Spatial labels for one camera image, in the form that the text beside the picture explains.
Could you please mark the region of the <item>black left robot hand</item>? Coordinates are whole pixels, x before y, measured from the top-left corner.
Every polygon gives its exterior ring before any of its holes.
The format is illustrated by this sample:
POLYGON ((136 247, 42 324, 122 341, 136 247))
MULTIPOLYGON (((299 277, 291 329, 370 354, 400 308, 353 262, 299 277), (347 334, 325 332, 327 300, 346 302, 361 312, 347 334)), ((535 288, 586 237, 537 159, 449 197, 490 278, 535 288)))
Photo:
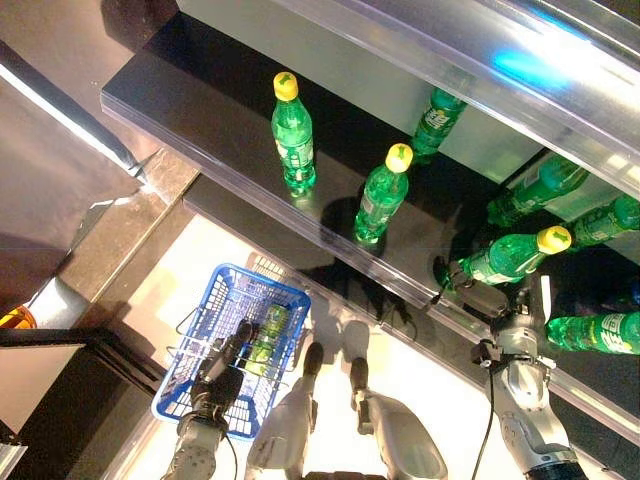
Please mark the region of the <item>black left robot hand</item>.
POLYGON ((236 332, 219 349, 212 348, 201 362, 191 387, 191 406, 213 418, 222 418, 237 399, 244 373, 233 366, 252 334, 252 325, 242 320, 236 332))

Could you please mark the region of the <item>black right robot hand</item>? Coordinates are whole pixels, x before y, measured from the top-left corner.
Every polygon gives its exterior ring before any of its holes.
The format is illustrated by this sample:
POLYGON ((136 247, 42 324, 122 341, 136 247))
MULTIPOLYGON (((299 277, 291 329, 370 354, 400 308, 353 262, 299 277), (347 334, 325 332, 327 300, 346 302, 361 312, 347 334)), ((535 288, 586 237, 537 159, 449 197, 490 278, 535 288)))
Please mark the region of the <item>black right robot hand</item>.
POLYGON ((487 285, 462 270, 458 261, 446 262, 437 256, 435 279, 443 291, 450 291, 463 305, 491 320, 494 328, 527 327, 542 329, 551 314, 549 275, 534 272, 510 292, 487 285))

